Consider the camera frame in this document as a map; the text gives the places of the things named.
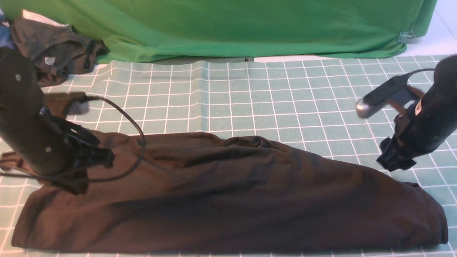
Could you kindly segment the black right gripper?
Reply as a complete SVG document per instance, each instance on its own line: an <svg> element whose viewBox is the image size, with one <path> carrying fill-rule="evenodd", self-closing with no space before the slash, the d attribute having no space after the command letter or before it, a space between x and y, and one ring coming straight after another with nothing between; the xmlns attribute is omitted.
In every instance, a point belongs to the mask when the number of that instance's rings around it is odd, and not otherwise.
<svg viewBox="0 0 457 257"><path fill-rule="evenodd" d="M412 168L416 157L432 153L439 147L439 142L425 134L419 128L416 106L425 95L421 90L408 85L410 75L395 75L380 86L408 86L419 99L407 104L405 114L398 113L394 119L394 134L385 138L379 145L382 153L377 162L388 171Z"/></svg>

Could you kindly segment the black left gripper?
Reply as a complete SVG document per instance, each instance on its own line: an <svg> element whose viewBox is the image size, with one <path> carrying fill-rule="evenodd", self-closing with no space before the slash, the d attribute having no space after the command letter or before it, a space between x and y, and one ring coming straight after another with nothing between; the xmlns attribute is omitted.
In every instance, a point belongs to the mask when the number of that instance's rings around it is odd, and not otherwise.
<svg viewBox="0 0 457 257"><path fill-rule="evenodd" d="M55 177L56 186L70 194L86 194L90 180L87 170L96 166L113 168L115 155L109 148L100 148L98 138L86 128L67 120L67 106L72 101L91 101L84 92L46 93L40 116L58 133L59 141L64 146L67 163Z"/></svg>

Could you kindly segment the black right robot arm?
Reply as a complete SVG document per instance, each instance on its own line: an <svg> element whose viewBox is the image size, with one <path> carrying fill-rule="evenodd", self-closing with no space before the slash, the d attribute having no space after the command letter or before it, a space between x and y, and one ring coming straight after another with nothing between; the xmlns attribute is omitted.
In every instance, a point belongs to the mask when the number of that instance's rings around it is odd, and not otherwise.
<svg viewBox="0 0 457 257"><path fill-rule="evenodd" d="M395 75L356 103L356 113L368 119L387 105L397 110L394 134L379 145L377 162L388 171L407 170L415 158L434 152L457 127L457 57L439 61L427 92L408 84L418 70Z"/></svg>

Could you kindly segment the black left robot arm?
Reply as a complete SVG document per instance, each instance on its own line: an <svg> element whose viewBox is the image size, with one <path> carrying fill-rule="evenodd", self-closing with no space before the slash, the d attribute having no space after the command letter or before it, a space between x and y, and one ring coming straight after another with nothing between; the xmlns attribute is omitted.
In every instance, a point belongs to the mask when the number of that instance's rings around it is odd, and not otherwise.
<svg viewBox="0 0 457 257"><path fill-rule="evenodd" d="M90 97L84 92L45 94L34 63L14 49L1 48L0 64L0 133L11 148L1 155L1 175L85 194L88 169L112 168L115 159L93 133L66 119Z"/></svg>

